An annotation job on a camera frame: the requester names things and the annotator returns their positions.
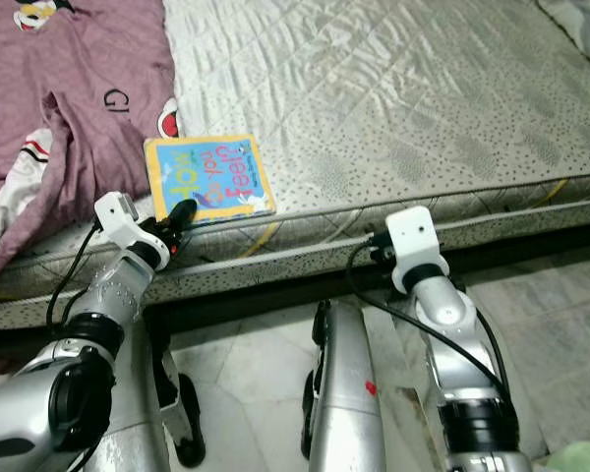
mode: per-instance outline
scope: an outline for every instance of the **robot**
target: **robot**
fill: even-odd
[[[147,330],[140,308],[197,204],[184,201],[141,225],[119,192],[94,208],[95,229],[121,251],[71,300],[57,338],[0,386],[0,472],[66,472],[82,453],[72,471],[86,463],[91,471],[167,471],[162,423],[183,465],[206,455],[194,386],[177,374],[169,339],[156,324]]]
[[[394,213],[386,226],[386,233],[352,253],[348,283],[365,302],[426,332],[427,363],[447,447],[446,472],[531,472],[528,458],[518,450],[518,421],[494,334],[472,300],[447,277],[449,267],[428,209],[415,206]],[[396,260],[393,285],[412,297],[412,316],[397,314],[362,293],[351,277],[360,250],[387,247]],[[478,323],[494,353],[483,344]],[[313,340],[321,353],[307,378],[302,404],[301,446],[310,457],[309,470],[384,472],[383,426],[361,311],[321,302]]]

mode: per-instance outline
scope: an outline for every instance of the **quilted mattress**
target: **quilted mattress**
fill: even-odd
[[[253,133],[277,212],[192,232],[148,303],[339,269],[416,204],[448,248],[590,223],[590,63],[535,3],[164,6],[180,132]],[[87,229],[2,273],[0,328],[42,323]],[[94,238],[69,289],[113,256]]]

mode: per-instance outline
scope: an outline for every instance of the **colorful book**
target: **colorful book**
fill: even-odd
[[[253,135],[156,139],[145,143],[155,218],[194,199],[194,221],[207,223],[275,212]]]

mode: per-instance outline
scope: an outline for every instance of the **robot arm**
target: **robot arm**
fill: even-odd
[[[118,192],[95,204],[102,231],[121,252],[73,305],[59,339],[0,386],[0,472],[65,472],[109,426],[114,362],[124,328],[140,313],[154,272],[164,268],[197,206],[142,225]]]
[[[398,291],[414,296],[420,322],[465,349],[493,374],[493,353],[477,331],[472,300],[447,278],[448,265],[429,211],[416,206],[386,219],[396,256]],[[518,422],[508,392],[458,352],[426,335],[428,362],[440,398],[448,472],[531,472],[518,451]]]

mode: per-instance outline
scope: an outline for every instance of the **tile floor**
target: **tile floor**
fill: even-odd
[[[464,279],[504,347],[524,450],[539,456],[590,438],[590,248]],[[317,357],[310,337],[315,309],[305,305],[173,337],[175,360],[195,382],[202,405],[207,456],[196,470],[307,470],[299,450],[301,395]],[[394,329],[376,309],[365,315],[387,470],[439,471],[420,336],[401,324]],[[174,456],[171,466],[186,470]]]

